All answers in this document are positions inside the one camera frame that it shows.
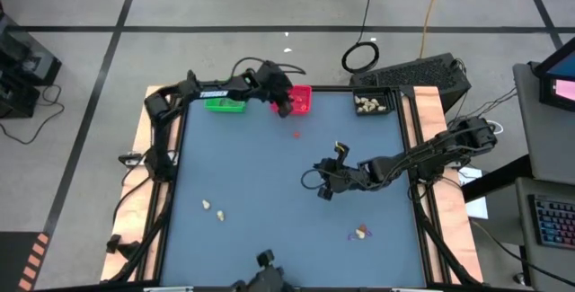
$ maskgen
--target black floor stripe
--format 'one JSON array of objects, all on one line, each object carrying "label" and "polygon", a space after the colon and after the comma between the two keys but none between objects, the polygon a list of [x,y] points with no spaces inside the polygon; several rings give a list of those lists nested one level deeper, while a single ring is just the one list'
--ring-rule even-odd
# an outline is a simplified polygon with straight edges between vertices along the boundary
[{"label": "black floor stripe", "polygon": [[543,0],[533,0],[533,2],[535,2],[535,7],[537,7],[539,15],[541,15],[541,19],[543,20],[545,27],[549,28],[549,30],[551,31],[549,33],[549,36],[551,36],[551,41],[553,42],[553,45],[555,46],[556,49],[560,49],[561,46],[563,46],[563,43],[561,41],[561,38],[559,38],[559,34],[554,30],[555,26],[553,25],[551,16],[547,12],[547,8],[545,8]]},{"label": "black floor stripe", "polygon": [[[225,33],[225,32],[359,32],[361,26],[293,25],[293,26],[19,26],[12,30],[28,32],[164,32],[164,33]],[[366,26],[367,32],[421,33],[422,26]],[[430,26],[428,33],[528,34],[575,33],[575,27],[473,27]]]},{"label": "black floor stripe", "polygon": [[[122,6],[122,10],[119,14],[118,22],[116,24],[117,27],[123,26],[123,24],[126,22],[129,7],[131,6],[132,1],[133,0],[124,0],[124,5]],[[74,145],[72,146],[72,152],[68,157],[66,168],[64,169],[64,174],[62,175],[62,180],[60,180],[60,184],[58,185],[56,197],[52,202],[52,207],[50,208],[48,219],[46,219],[46,224],[44,225],[44,232],[48,233],[49,236],[53,236],[54,231],[56,230],[56,225],[58,224],[60,214],[62,213],[62,208],[64,207],[64,201],[66,200],[66,195],[70,189],[72,179],[74,178],[75,168],[78,165],[80,154],[82,153],[84,143],[88,136],[88,130],[92,124],[93,114],[96,111],[96,106],[100,100],[104,83],[108,77],[108,71],[110,70],[111,62],[114,59],[114,54],[116,53],[116,48],[118,47],[120,35],[121,32],[117,29],[111,36],[110,45],[108,45],[108,49],[104,55],[102,66],[100,67],[100,73],[98,74],[96,82],[93,86],[90,100],[88,101],[84,117],[82,118],[82,123],[80,124],[80,129],[78,130],[78,134],[75,137]]]}]

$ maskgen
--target black aluminum frame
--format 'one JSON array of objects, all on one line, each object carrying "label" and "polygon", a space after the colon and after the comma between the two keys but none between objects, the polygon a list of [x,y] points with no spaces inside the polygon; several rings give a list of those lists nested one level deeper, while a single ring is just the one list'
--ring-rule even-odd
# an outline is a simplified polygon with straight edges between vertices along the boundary
[{"label": "black aluminum frame", "polygon": [[[347,86],[347,85],[312,85],[312,91],[313,92],[336,92],[336,93],[341,93],[341,92],[345,92],[345,93],[351,93],[351,91],[354,89],[353,86]],[[407,132],[407,124],[406,124],[406,120],[405,120],[405,113],[403,111],[403,102],[402,102],[402,96],[401,96],[401,92],[399,90],[399,88],[393,88],[393,93],[394,93],[394,98],[395,98],[395,106],[397,109],[397,116],[398,116],[398,120],[399,120],[399,125],[400,125],[400,130],[402,133],[402,141],[403,141],[403,149],[407,150],[409,149],[410,143],[409,143],[409,136],[408,136],[408,132]],[[412,107],[415,107],[415,101],[413,100],[413,98],[409,98],[410,100],[410,105]],[[184,107],[184,110],[182,112],[181,118],[180,118],[180,127],[178,129],[178,137],[177,137],[177,141],[176,141],[176,152],[179,154],[181,151],[181,145],[183,142],[183,130],[187,127],[188,124],[188,112],[189,112],[189,108],[190,106],[186,106]],[[419,120],[417,119],[417,122],[414,119],[414,127],[415,127],[415,131],[416,134],[420,134],[421,135],[421,129],[420,129],[420,123]],[[179,164],[176,165],[176,175],[175,178],[172,182],[169,183],[169,187],[168,187],[168,194],[174,194],[175,192],[175,185],[176,182],[178,181],[178,167]],[[412,176],[409,176],[409,182],[410,184],[414,183],[414,179],[412,178]],[[414,213],[414,217],[415,217],[415,202],[412,202],[412,206],[413,206],[413,213]],[[171,222],[171,212],[172,212],[172,208],[173,205],[170,206],[170,209],[168,211],[168,215],[166,215],[166,224],[164,226],[164,228],[162,229],[162,231],[160,232],[160,241],[157,247],[157,256],[155,259],[155,268],[154,268],[154,276],[153,279],[160,279],[160,275],[162,272],[162,267],[164,265],[164,252],[165,252],[165,247],[166,247],[166,243],[167,243],[167,231],[169,230],[169,225]],[[433,203],[429,203],[429,213],[433,216],[433,225],[434,227],[436,227],[435,229],[438,230],[438,232],[440,233],[440,224],[438,221],[438,211],[437,211],[437,206],[435,204],[435,200],[433,200]],[[418,233],[418,239],[419,239],[419,247],[420,247],[420,259],[421,259],[421,264],[422,264],[422,268],[423,268],[423,274],[424,274],[424,279],[425,279],[425,283],[426,285],[429,285],[431,283],[434,283],[433,280],[433,274],[432,274],[432,270],[431,270],[431,261],[430,261],[430,257],[429,257],[429,248],[428,248],[428,244],[427,244],[427,235],[425,233],[425,230],[421,227],[421,225],[419,224],[417,217],[415,217],[415,222],[416,222],[416,229],[417,229],[417,233]],[[445,263],[445,260],[443,260],[442,258],[440,259],[440,263],[443,263],[442,266],[442,276],[443,276],[443,281],[444,282],[451,282],[451,278],[449,275],[449,270],[447,268],[447,264]],[[229,287],[195,287],[195,289],[206,289],[206,290],[215,290],[215,289],[229,289]],[[349,290],[358,290],[359,288],[314,288],[314,290],[325,290],[325,289],[329,289],[329,290],[341,290],[341,291],[349,291]],[[389,288],[369,288],[370,291],[388,291]]]}]

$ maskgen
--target computer monitor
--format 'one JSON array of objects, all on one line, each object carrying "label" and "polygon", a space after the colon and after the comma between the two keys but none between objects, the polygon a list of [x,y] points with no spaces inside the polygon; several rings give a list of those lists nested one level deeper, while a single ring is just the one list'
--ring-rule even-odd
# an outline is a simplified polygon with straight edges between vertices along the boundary
[{"label": "computer monitor", "polygon": [[539,101],[575,111],[575,38],[535,66],[539,77]]}]

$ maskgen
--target green container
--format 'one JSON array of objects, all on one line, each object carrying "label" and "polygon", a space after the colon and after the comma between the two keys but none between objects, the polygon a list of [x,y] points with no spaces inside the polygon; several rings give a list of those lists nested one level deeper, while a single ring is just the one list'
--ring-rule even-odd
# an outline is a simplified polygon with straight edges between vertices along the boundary
[{"label": "green container", "polygon": [[245,102],[237,102],[231,99],[208,99],[206,100],[206,109],[216,112],[243,112],[245,111]]}]

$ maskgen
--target white label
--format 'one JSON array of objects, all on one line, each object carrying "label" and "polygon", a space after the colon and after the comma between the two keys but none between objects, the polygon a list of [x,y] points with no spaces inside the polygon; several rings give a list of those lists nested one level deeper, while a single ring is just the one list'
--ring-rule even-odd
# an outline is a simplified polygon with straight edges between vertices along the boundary
[{"label": "white label", "polygon": [[200,98],[215,98],[224,96],[227,96],[227,91],[208,91],[199,94]]}]

